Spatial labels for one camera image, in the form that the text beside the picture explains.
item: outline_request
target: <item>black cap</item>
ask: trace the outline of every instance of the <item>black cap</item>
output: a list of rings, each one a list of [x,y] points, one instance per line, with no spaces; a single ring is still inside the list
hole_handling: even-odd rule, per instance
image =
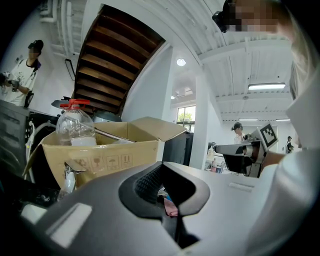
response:
[[[233,127],[231,127],[231,131],[234,131],[235,129],[237,129],[237,128],[243,128],[243,126],[242,126],[242,124],[240,123],[240,122],[236,122],[235,124],[234,124],[234,126]]]
[[[35,40],[34,42],[30,43],[28,48],[37,49],[39,53],[41,53],[42,48],[44,47],[44,42],[42,40]]]

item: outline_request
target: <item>gray plastic housing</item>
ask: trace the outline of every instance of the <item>gray plastic housing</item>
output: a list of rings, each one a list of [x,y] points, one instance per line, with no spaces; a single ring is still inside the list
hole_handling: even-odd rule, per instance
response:
[[[270,255],[297,230],[318,196],[319,156],[320,150],[288,154],[259,179],[165,162],[210,189],[202,209],[182,218],[186,231],[198,239],[184,249],[160,220],[137,217],[119,198],[121,184],[150,165],[90,181],[53,205],[35,230],[53,251],[68,255]],[[80,217],[69,218],[79,205]],[[59,233],[66,224],[68,231]]]

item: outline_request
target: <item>cardboard box flap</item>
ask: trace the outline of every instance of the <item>cardboard box flap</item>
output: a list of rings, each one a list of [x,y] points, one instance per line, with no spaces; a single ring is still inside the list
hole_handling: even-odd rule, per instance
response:
[[[153,117],[143,117],[130,122],[132,125],[166,142],[174,137],[183,134],[187,129],[173,122],[163,121]]]

